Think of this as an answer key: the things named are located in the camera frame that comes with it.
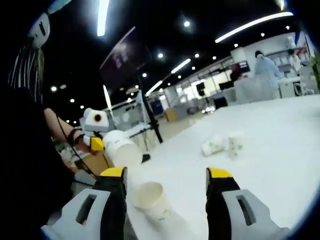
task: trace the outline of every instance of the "potted plant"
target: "potted plant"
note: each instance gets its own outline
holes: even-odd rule
[[[318,51],[314,51],[314,57],[311,57],[311,66],[313,69],[313,74],[315,76],[316,84],[318,90],[320,91],[320,56]]]

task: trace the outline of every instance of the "black ceiling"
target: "black ceiling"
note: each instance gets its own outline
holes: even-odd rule
[[[170,74],[186,58],[188,67],[171,75],[159,88],[176,84],[197,70],[230,55],[234,43],[246,46],[265,38],[298,29],[295,17],[283,17],[261,23],[238,33],[221,43],[215,39],[255,19],[278,13],[273,0],[110,0],[105,35],[97,37],[99,0],[73,0],[50,16],[51,34],[43,48],[45,56],[44,99],[64,120],[78,120],[83,109],[106,108],[103,81],[99,67],[114,45],[132,27],[143,40],[152,58],[136,74],[146,72],[146,90]],[[191,25],[184,28],[184,21]],[[158,53],[164,58],[158,59]],[[126,89],[136,84],[135,77],[126,81],[125,90],[114,89],[111,103],[125,101]],[[66,89],[50,92],[50,86]]]

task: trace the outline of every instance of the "paper cup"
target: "paper cup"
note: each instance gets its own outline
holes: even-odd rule
[[[106,144],[108,144],[108,142],[114,142],[121,138],[129,139],[129,136],[124,131],[120,130],[109,131],[105,136],[105,141],[107,141]]]
[[[102,139],[105,153],[115,167],[138,167],[142,163],[143,153],[123,131],[108,132]]]
[[[156,226],[162,239],[199,239],[191,226],[173,210],[160,183],[150,181],[140,185],[134,193],[133,204]]]
[[[228,135],[228,154],[230,158],[235,158],[243,149],[243,132],[231,132]]]
[[[163,186],[158,182],[150,181],[140,185],[134,193],[133,201],[136,208],[155,222],[165,222],[175,214]]]
[[[202,149],[203,155],[205,156],[209,156],[211,154],[220,152],[224,150],[223,139],[219,135],[216,135],[210,140],[206,141],[202,145],[201,149]]]

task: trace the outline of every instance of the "lab coat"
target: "lab coat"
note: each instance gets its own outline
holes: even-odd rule
[[[270,58],[259,54],[255,63],[255,75],[270,75],[269,82],[273,89],[278,89],[278,79],[281,77],[279,68]]]

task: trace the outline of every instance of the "fluorescent light strip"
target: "fluorescent light strip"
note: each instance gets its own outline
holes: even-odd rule
[[[182,69],[185,65],[187,65],[188,63],[191,62],[191,59],[188,58],[187,60],[184,60],[182,63],[180,63],[177,67],[175,67],[171,73],[175,74],[176,72],[178,72],[180,69]]]
[[[157,87],[159,87],[164,81],[158,81],[149,91],[146,92],[146,96],[148,97]]]
[[[282,18],[282,17],[293,16],[293,15],[294,14],[292,12],[287,11],[287,12],[280,12],[280,13],[276,13],[276,14],[273,14],[273,15],[262,17],[260,19],[257,19],[257,20],[254,20],[252,22],[249,22],[249,23],[247,23],[247,24],[245,24],[243,26],[240,26],[240,27],[238,27],[238,28],[226,33],[225,35],[223,35],[223,36],[219,37],[218,39],[216,39],[215,43],[216,44],[220,43],[221,41],[229,38],[230,36],[232,36],[232,35],[234,35],[236,33],[239,33],[242,30],[250,28],[250,27],[252,27],[254,25],[260,24],[262,22],[265,22],[265,21],[268,21],[268,20],[271,20],[271,19],[277,19],[277,18]]]
[[[110,96],[109,96],[108,90],[106,88],[106,85],[103,85],[103,92],[104,92],[106,105],[107,105],[108,109],[110,109],[111,116],[114,117],[114,113],[112,112],[111,100],[110,100]]]
[[[110,0],[100,0],[99,2],[98,27],[96,30],[96,34],[98,37],[105,35],[105,32],[106,32],[106,20],[107,20],[109,1]]]

